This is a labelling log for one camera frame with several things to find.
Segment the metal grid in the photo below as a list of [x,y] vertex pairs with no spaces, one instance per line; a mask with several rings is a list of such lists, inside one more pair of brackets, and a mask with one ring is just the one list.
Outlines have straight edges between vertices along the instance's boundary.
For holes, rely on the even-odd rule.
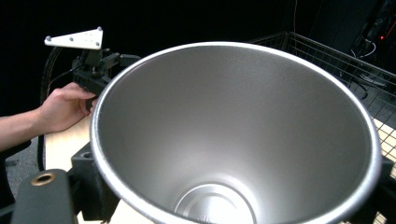
[[[294,33],[250,43],[293,54],[337,77],[366,106],[378,130],[382,154],[396,162],[396,75]],[[396,178],[396,165],[391,177]],[[378,214],[375,223],[385,223],[384,217]]]

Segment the forearm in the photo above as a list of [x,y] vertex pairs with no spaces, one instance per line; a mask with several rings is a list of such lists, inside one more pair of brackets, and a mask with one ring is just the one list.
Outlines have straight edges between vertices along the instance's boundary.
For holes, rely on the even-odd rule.
[[38,123],[37,114],[36,109],[0,118],[0,152],[44,133],[45,130]]

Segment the dark wall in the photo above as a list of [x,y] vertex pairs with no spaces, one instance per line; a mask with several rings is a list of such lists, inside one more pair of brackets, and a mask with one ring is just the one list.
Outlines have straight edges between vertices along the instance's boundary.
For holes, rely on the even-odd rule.
[[[280,32],[289,0],[212,1],[0,1],[0,115],[38,106],[47,35],[104,29],[104,47],[146,56],[169,47],[213,40],[248,41]],[[65,51],[64,55],[80,54]],[[55,71],[71,68],[61,57]]]

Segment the circular base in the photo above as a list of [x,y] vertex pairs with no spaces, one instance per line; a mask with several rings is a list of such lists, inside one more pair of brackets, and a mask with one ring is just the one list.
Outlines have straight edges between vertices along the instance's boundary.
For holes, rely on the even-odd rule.
[[255,223],[248,202],[234,189],[205,184],[191,189],[175,212],[205,223]]

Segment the human hand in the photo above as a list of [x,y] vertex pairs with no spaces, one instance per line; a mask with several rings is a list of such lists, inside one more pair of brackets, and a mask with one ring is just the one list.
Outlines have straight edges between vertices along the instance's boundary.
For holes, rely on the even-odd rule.
[[88,111],[85,101],[94,96],[74,82],[54,90],[37,109],[37,128],[41,133],[53,133],[71,127],[91,114],[92,108]]

